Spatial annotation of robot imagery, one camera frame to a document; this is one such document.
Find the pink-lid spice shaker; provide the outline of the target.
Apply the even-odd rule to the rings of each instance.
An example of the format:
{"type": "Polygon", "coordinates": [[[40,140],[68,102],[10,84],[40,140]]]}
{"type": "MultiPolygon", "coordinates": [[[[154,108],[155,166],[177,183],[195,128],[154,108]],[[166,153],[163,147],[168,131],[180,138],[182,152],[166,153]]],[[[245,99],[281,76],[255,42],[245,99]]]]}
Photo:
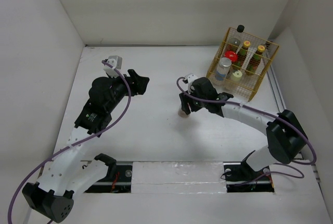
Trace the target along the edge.
{"type": "Polygon", "coordinates": [[[188,118],[189,115],[186,114],[181,108],[178,110],[178,115],[182,118],[188,118]]]}

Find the silver-lid blue-label shaker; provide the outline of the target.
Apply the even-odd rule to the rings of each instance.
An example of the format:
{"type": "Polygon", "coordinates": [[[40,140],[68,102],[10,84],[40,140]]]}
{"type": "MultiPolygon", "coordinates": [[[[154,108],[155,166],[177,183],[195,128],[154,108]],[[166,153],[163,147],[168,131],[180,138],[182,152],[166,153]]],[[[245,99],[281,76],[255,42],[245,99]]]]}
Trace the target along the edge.
{"type": "Polygon", "coordinates": [[[230,68],[232,66],[232,61],[227,57],[222,57],[216,66],[214,73],[214,83],[216,85],[222,85],[224,79],[226,78],[230,68]]]}

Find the yellow-lid white shaker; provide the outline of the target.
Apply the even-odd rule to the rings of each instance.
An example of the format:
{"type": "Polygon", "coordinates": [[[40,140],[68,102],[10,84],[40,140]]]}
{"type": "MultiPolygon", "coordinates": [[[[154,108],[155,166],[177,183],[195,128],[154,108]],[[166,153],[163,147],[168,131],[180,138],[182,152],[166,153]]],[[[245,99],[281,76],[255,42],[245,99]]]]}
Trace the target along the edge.
{"type": "Polygon", "coordinates": [[[225,88],[229,91],[236,89],[241,78],[242,72],[240,70],[233,70],[227,80],[225,88]]]}

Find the red-lid sauce jar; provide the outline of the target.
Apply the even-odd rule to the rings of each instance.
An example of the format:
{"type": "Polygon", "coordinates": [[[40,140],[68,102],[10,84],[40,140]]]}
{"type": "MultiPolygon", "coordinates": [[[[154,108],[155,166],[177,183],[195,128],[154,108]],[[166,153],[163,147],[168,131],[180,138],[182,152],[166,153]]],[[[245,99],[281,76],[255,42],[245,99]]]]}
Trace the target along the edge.
{"type": "Polygon", "coordinates": [[[236,54],[235,52],[233,52],[233,51],[226,51],[226,52],[224,53],[224,57],[230,59],[231,62],[233,62],[233,63],[236,62],[237,59],[238,59],[237,54],[236,54]]]}

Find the ketchup bottle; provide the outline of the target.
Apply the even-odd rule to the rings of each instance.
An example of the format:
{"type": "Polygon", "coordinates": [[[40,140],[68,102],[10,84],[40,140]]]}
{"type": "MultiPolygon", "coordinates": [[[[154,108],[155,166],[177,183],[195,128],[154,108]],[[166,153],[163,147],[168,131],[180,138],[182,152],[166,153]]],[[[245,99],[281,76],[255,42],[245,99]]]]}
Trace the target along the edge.
{"type": "Polygon", "coordinates": [[[265,51],[265,46],[259,45],[257,47],[257,51],[252,55],[251,59],[248,62],[248,65],[246,67],[246,74],[248,76],[252,76],[255,74],[255,72],[261,62],[264,51],[265,51]]]}
{"type": "Polygon", "coordinates": [[[237,53],[237,60],[234,63],[234,68],[236,70],[239,70],[243,66],[243,64],[247,58],[248,48],[250,47],[250,45],[251,45],[250,41],[243,42],[242,47],[240,48],[240,50],[237,53]]]}

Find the tall red-label sauce bottle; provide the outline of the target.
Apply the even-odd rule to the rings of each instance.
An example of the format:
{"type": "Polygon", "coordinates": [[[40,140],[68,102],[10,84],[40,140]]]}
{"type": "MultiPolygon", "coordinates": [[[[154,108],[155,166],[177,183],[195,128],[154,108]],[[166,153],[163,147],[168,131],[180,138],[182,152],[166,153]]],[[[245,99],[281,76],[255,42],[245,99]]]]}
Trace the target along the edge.
{"type": "Polygon", "coordinates": [[[242,34],[245,26],[240,24],[236,31],[230,36],[228,40],[228,49],[232,52],[237,52],[239,46],[242,44],[242,34]]]}

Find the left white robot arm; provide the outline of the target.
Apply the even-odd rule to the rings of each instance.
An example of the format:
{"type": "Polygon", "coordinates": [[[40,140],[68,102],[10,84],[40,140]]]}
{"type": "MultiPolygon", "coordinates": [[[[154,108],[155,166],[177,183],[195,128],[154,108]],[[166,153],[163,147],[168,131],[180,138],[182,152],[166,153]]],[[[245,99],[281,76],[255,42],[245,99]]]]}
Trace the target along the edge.
{"type": "Polygon", "coordinates": [[[115,71],[114,76],[99,77],[92,82],[89,98],[66,146],[51,158],[49,169],[35,183],[27,182],[22,188],[28,205],[51,221],[64,221],[78,196],[98,180],[115,177],[117,162],[105,154],[98,154],[78,176],[74,174],[94,141],[113,124],[111,113],[121,100],[146,92],[149,78],[139,76],[133,69],[128,73],[115,71]]]}

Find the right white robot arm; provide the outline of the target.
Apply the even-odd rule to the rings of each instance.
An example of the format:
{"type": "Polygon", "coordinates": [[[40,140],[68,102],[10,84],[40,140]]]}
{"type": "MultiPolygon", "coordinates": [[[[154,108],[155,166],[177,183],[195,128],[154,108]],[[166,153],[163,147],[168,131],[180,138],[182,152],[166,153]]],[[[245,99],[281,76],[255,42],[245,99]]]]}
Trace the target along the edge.
{"type": "Polygon", "coordinates": [[[187,85],[179,94],[181,111],[186,116],[206,109],[223,118],[236,120],[252,127],[267,138],[267,145],[250,152],[238,165],[227,168],[223,174],[227,181],[253,181],[266,175],[270,165],[288,166],[309,143],[294,113],[284,110],[271,114],[233,100],[233,95],[218,93],[206,77],[193,74],[178,78],[187,85]]]}

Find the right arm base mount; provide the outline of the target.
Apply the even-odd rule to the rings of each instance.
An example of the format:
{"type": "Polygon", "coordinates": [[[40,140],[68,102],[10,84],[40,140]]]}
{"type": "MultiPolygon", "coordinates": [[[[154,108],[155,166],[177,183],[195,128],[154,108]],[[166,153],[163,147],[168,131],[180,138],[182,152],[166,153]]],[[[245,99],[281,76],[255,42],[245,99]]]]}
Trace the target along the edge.
{"type": "Polygon", "coordinates": [[[249,175],[240,171],[240,163],[224,163],[223,167],[220,178],[226,182],[227,193],[275,192],[272,177],[265,174],[269,166],[249,175]]]}

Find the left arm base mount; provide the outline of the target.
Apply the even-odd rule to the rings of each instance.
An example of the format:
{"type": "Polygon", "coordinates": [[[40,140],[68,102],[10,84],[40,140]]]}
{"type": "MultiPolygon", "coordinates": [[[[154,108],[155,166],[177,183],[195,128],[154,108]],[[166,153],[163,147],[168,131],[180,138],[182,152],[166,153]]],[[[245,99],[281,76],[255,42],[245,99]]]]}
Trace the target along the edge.
{"type": "Polygon", "coordinates": [[[132,163],[117,164],[112,177],[105,177],[90,186],[85,193],[130,193],[132,185],[132,163]]]}

